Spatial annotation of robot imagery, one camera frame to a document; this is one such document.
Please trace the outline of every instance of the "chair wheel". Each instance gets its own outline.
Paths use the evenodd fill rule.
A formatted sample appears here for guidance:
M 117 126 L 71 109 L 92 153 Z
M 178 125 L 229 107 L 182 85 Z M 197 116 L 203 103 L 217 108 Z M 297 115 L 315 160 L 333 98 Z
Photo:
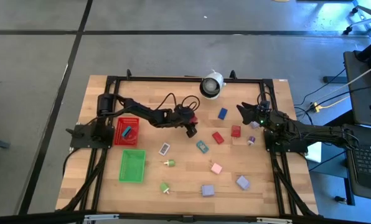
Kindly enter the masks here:
M 343 34 L 347 35 L 349 34 L 349 32 L 351 32 L 353 30 L 352 27 L 347 27 L 346 30 L 343 31 Z
M 336 197 L 334 197 L 334 200 L 335 200 L 336 202 L 338 202 L 338 203 L 347 204 L 347 200 L 346 200 L 346 198 L 342 198 L 342 197 L 340 197 L 340 196 L 336 196 Z

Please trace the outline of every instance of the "concrete floor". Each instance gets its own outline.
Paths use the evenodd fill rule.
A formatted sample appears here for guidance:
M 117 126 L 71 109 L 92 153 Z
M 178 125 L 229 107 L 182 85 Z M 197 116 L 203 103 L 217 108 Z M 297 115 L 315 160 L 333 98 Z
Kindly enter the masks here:
M 5 12 L 0 13 L 0 29 L 77 30 L 85 5 L 86 0 L 0 1 L 0 12 Z M 352 8 L 349 2 L 294 0 L 104 0 L 93 3 L 86 30 L 342 31 L 359 20 L 348 16 Z M 11 142 L 10 149 L 0 149 L 0 215 L 15 212 L 73 40 L 73 35 L 0 35 L 0 139 Z M 344 51 L 369 43 L 368 37 L 356 36 L 83 36 L 30 212 L 54 210 L 70 142 L 65 128 L 77 120 L 89 75 L 125 75 L 129 68 L 133 75 L 204 76 L 215 69 L 227 76 L 234 69 L 239 77 L 288 79 L 299 103 L 322 85 L 324 75 L 343 69 Z M 328 86 L 311 99 L 337 87 Z M 345 100 L 312 117 L 324 124 L 349 109 Z M 333 196 L 343 196 L 342 182 L 315 173 L 311 178 L 321 215 L 371 222 L 371 200 L 359 198 L 355 207 L 335 203 Z

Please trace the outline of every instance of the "red tray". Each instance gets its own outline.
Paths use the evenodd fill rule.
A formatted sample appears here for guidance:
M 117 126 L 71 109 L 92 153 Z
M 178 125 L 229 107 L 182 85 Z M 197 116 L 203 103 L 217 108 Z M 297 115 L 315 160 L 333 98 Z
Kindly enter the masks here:
M 118 118 L 118 125 L 116 126 L 115 145 L 117 146 L 137 146 L 138 139 L 138 118 Z M 130 133 L 123 138 L 123 131 L 130 126 Z

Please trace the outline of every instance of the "wooden tabletop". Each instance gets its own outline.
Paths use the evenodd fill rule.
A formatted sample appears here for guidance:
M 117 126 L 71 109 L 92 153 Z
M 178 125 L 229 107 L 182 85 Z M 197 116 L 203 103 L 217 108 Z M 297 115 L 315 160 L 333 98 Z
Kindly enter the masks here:
M 90 76 L 79 122 L 86 123 L 96 116 L 96 100 L 104 92 L 106 76 Z M 287 80 L 273 80 L 278 109 L 295 119 L 293 101 Z M 265 151 L 263 128 L 252 129 L 242 124 L 236 105 L 241 102 L 256 104 L 260 92 L 257 84 L 228 83 L 216 100 L 207 100 L 199 92 L 199 83 L 122 81 L 119 93 L 123 97 L 156 108 L 164 97 L 173 92 L 180 103 L 188 95 L 200 98 L 195 112 L 198 133 L 188 138 L 185 128 L 157 129 L 140 119 L 137 149 L 146 151 L 142 184 L 121 183 L 118 180 L 124 149 L 114 146 L 108 151 L 101 185 L 99 212 L 203 214 L 203 215 L 278 215 L 270 155 Z M 173 108 L 169 98 L 161 108 Z M 218 119 L 221 108 L 228 109 L 224 120 Z M 121 117 L 132 117 L 124 114 Z M 231 126 L 241 126 L 241 137 L 230 136 Z M 224 142 L 218 145 L 212 137 L 218 131 Z M 256 137 L 255 145 L 247 146 L 247 137 Z M 210 148 L 206 154 L 195 146 L 203 140 Z M 166 156 L 158 154 L 162 144 L 171 145 Z M 317 212 L 316 201 L 306 161 L 295 153 L 287 153 L 292 185 L 309 208 Z M 68 160 L 56 208 L 62 208 L 76 194 L 85 180 L 90 149 L 80 149 Z M 163 162 L 174 159 L 176 166 Z M 211 162 L 223 169 L 217 175 L 210 171 Z M 236 180 L 244 175 L 251 183 L 242 190 Z M 168 183 L 170 194 L 160 191 L 161 182 Z M 212 184 L 213 197 L 202 197 L 201 186 Z M 91 207 L 93 186 L 89 191 L 87 208 Z M 288 199 L 283 187 L 284 205 L 289 213 Z

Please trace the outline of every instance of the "green basket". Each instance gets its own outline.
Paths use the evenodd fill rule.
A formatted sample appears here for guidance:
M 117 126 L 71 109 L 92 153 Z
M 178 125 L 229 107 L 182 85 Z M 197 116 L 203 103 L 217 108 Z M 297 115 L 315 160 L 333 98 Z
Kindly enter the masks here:
M 145 150 L 123 150 L 119 181 L 124 183 L 142 183 L 144 178 L 145 162 Z

